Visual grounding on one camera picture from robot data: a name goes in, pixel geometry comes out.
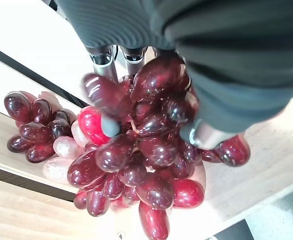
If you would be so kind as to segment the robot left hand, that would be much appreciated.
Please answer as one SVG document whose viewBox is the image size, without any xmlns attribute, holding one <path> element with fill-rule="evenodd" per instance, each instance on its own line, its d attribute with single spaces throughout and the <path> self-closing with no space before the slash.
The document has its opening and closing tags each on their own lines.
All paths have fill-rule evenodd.
<svg viewBox="0 0 293 240">
<path fill-rule="evenodd" d="M 209 150 L 293 98 L 293 0 L 59 0 L 85 48 L 152 46 L 185 61 L 201 106 L 180 131 Z"/>
</svg>

